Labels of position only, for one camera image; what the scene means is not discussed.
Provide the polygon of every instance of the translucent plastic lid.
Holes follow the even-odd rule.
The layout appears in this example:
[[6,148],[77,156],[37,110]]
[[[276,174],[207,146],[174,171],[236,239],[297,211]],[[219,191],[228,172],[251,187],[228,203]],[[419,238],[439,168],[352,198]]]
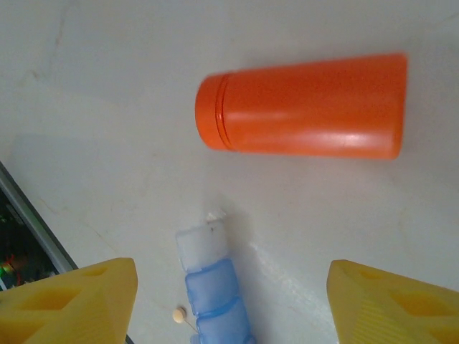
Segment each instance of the translucent plastic lid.
[[201,271],[228,255],[222,220],[180,231],[176,241],[181,265],[188,273]]

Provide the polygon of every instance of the small pill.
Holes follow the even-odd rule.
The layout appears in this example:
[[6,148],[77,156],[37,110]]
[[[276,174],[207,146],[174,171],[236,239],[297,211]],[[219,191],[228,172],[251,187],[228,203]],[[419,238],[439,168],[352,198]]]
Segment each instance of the small pill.
[[186,318],[186,310],[183,307],[178,307],[172,312],[172,318],[178,324],[182,324]]

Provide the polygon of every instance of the orange bottle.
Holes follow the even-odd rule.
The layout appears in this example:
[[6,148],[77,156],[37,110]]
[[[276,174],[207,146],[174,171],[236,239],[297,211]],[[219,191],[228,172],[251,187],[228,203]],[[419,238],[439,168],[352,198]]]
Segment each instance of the orange bottle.
[[213,149],[393,159],[406,83],[403,54],[210,75],[196,123]]

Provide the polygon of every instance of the white table surface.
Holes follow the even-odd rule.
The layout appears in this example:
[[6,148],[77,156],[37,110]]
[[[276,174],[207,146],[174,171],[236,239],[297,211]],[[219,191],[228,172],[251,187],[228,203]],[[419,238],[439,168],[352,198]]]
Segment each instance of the white table surface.
[[[210,72],[403,49],[393,162],[208,150]],[[136,261],[136,343],[188,343],[174,234],[228,234],[260,343],[335,343],[332,259],[459,290],[457,0],[0,1],[0,159],[79,266]]]

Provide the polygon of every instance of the orange plastic container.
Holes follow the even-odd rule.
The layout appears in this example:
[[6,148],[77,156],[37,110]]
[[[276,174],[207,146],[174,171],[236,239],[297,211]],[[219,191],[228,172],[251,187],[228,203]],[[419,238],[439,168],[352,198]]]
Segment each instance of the orange plastic container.
[[403,54],[210,75],[197,93],[196,123],[214,149],[393,159],[406,83]]

